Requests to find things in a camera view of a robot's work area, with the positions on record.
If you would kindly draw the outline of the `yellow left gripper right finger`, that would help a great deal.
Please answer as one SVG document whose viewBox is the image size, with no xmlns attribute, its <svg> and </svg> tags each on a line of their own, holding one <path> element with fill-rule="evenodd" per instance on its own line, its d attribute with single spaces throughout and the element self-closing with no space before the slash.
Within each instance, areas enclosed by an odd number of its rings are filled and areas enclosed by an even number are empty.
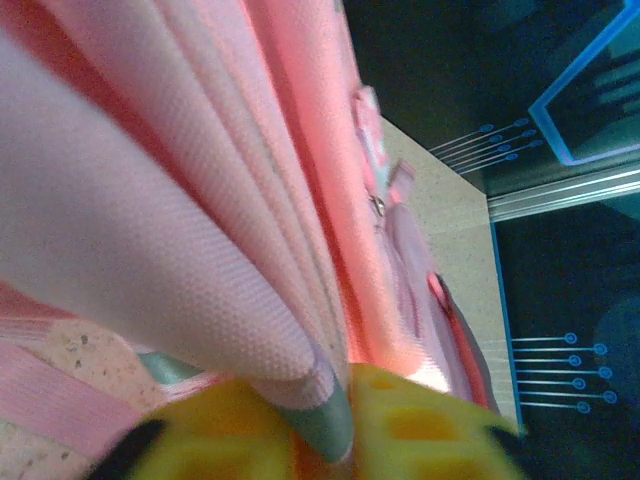
<svg viewBox="0 0 640 480">
<path fill-rule="evenodd" d="M 524 479 L 489 429 L 493 411 L 366 364 L 351 366 L 356 479 Z"/>
</svg>

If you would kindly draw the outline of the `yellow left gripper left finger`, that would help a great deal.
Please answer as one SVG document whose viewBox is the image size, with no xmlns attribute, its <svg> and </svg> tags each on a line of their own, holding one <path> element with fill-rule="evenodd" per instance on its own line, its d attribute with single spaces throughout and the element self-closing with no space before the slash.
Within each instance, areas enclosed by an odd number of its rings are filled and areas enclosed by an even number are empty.
<svg viewBox="0 0 640 480">
<path fill-rule="evenodd" d="M 144 418 L 94 466 L 96 479 L 299 479 L 295 435 L 231 380 Z"/>
</svg>

